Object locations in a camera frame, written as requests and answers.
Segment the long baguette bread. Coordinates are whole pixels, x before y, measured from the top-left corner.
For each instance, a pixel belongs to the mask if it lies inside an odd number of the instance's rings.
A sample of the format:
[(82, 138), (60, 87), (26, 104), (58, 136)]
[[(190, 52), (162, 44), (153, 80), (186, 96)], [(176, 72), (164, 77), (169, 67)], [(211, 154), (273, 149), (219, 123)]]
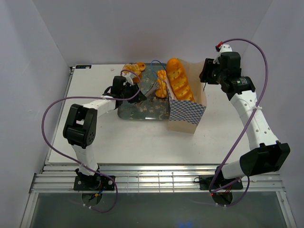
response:
[(166, 66), (166, 72), (176, 99), (194, 102), (195, 99), (182, 63), (177, 58), (169, 59)]

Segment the metal tongs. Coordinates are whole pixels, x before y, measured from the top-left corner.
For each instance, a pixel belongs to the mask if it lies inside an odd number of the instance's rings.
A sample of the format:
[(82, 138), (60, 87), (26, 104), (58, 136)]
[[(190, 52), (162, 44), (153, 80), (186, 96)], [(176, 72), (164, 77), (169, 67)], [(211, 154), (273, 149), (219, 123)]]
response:
[(140, 107), (141, 104), (142, 104), (144, 101), (146, 101), (146, 100), (148, 99), (148, 97), (149, 97), (150, 95), (152, 95), (152, 94), (153, 94), (157, 89), (159, 89), (159, 88), (160, 88), (160, 85), (159, 85), (158, 82), (153, 83), (152, 87), (144, 94), (145, 99), (144, 99), (144, 100), (141, 100), (141, 101), (138, 102), (138, 103), (136, 103), (135, 106), (136, 106), (136, 107)]

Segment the blue checkered paper bag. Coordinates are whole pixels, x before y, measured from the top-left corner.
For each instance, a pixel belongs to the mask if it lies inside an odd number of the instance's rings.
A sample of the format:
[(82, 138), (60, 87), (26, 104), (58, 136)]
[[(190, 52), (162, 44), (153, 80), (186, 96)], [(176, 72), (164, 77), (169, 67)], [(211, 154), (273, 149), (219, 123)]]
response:
[(206, 94), (203, 91), (205, 84), (201, 83), (199, 78), (204, 61), (193, 64), (179, 58), (177, 59), (182, 63), (186, 71), (188, 83), (195, 101), (176, 99), (166, 76), (170, 106), (167, 129), (194, 134), (207, 108)]

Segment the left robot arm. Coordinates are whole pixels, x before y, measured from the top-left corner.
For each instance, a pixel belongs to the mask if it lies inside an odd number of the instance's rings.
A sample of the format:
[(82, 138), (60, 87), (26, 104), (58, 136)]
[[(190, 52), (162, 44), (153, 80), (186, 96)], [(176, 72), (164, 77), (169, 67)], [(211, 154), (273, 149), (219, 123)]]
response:
[(91, 144), (96, 136), (97, 119), (105, 113), (117, 109), (123, 101), (136, 104), (147, 98), (138, 84), (131, 84), (124, 76), (115, 76), (112, 86), (105, 89), (101, 99), (90, 103), (71, 105), (63, 129), (63, 137), (75, 151), (80, 162), (78, 176), (85, 176), (84, 184), (91, 190), (97, 189), (101, 179), (95, 175), (99, 166), (95, 161)]

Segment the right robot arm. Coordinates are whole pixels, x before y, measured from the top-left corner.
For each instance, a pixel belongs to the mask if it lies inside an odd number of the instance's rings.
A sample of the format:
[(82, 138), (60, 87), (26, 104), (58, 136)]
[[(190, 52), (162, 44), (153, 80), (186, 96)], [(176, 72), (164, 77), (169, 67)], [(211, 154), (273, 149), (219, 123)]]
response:
[(199, 76), (201, 82), (220, 85), (236, 109), (246, 129), (250, 151), (238, 161), (223, 165), (214, 178), (217, 187), (225, 189), (232, 179), (280, 170), (290, 153), (270, 129), (257, 101), (255, 86), (242, 76), (238, 52), (223, 52), (217, 59), (207, 58)]

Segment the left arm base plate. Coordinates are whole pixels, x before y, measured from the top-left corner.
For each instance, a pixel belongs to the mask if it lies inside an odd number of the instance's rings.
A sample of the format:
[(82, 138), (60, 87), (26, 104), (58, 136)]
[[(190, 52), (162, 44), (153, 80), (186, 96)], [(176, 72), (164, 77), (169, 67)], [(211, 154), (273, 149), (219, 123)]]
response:
[(73, 190), (76, 191), (98, 191), (115, 190), (114, 181), (105, 176), (79, 177), (76, 176)]

